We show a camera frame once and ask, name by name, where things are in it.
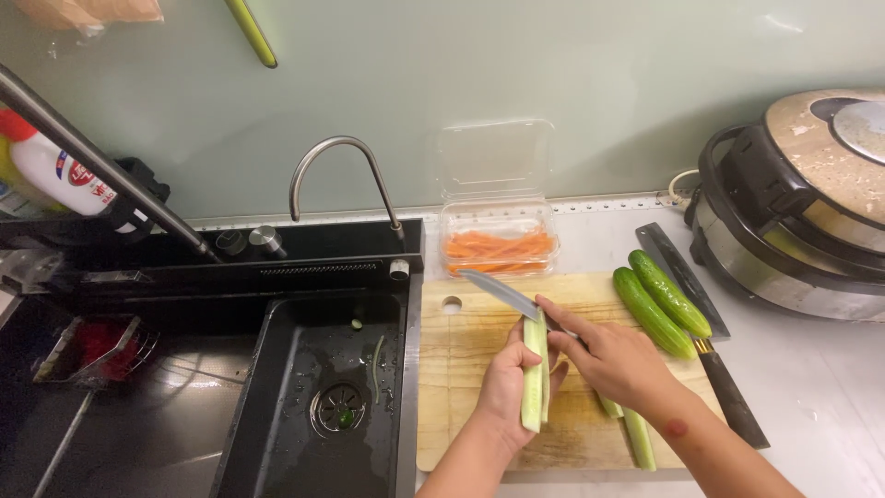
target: shredded carrot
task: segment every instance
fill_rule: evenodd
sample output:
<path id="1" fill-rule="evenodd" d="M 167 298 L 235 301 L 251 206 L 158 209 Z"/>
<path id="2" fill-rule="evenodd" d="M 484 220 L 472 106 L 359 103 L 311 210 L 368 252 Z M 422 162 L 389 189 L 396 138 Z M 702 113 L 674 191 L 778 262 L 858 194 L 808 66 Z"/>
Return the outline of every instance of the shredded carrot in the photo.
<path id="1" fill-rule="evenodd" d="M 501 262 L 479 263 L 477 261 L 518 260 L 522 257 L 544 256 L 549 254 L 556 245 L 556 239 L 547 235 L 541 227 L 526 232 L 522 237 L 503 238 L 477 230 L 452 234 L 445 242 L 444 251 L 449 258 L 468 261 L 456 261 L 447 265 L 452 275 L 457 270 L 471 268 L 489 273 L 520 272 L 546 268 L 545 262 Z"/>

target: white bottle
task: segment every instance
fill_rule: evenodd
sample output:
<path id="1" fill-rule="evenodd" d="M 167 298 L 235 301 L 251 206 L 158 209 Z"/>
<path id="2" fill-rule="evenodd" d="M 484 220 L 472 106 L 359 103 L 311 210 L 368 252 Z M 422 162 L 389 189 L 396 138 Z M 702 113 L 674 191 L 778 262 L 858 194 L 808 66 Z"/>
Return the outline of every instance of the white bottle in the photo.
<path id="1" fill-rule="evenodd" d="M 16 168 L 35 187 L 85 216 L 99 214 L 117 193 L 12 109 L 0 109 L 0 134 Z"/>

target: plastic bag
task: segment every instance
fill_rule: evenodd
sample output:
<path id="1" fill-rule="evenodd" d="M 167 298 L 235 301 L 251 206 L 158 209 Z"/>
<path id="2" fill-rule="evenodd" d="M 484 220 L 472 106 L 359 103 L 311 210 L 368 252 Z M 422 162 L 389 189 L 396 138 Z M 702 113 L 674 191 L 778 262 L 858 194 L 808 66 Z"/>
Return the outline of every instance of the plastic bag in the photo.
<path id="1" fill-rule="evenodd" d="M 84 36 L 103 33 L 113 21 L 163 20 L 157 0 L 14 0 L 35 23 L 50 29 L 76 28 Z"/>

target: drain strainer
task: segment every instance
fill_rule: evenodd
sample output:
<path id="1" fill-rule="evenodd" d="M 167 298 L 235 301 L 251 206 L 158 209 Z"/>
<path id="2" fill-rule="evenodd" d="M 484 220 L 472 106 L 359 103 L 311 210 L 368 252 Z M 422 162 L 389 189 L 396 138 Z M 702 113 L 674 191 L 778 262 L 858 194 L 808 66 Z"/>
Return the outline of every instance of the drain strainer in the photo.
<path id="1" fill-rule="evenodd" d="M 356 427 L 366 406 L 356 386 L 346 382 L 332 385 L 313 399 L 312 421 L 318 431 L 344 432 Z"/>

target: wooden cutting board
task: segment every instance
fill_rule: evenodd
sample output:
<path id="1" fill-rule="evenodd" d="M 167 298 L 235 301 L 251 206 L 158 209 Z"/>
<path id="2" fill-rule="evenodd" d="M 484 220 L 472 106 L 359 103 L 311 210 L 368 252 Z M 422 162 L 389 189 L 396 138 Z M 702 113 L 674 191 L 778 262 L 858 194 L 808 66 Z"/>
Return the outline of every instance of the wooden cutting board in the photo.
<path id="1" fill-rule="evenodd" d="M 641 329 L 612 286 L 611 273 L 502 278 L 534 298 L 541 293 L 593 322 L 617 322 Z M 418 394 L 418 468 L 431 471 L 476 406 L 482 375 L 519 314 L 464 279 L 424 284 Z M 443 312 L 457 298 L 461 310 Z M 704 367 L 661 352 L 670 371 L 724 417 Z M 509 470 L 617 470 L 635 467 L 623 419 L 612 420 L 572 365 L 550 403 L 550 421 Z M 650 428 L 660 469 L 684 468 L 679 457 Z"/>

